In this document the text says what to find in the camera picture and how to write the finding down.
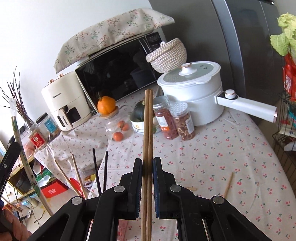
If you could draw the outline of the person's left hand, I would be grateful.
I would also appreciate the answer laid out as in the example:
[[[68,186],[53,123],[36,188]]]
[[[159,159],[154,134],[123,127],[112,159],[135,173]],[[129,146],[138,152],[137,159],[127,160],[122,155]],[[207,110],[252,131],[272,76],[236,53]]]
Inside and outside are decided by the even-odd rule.
[[[13,238],[21,241],[28,240],[32,233],[27,230],[26,226],[20,223],[9,210],[3,209],[3,214],[6,220],[12,225],[12,234],[10,232],[1,232],[1,241],[12,241]]]

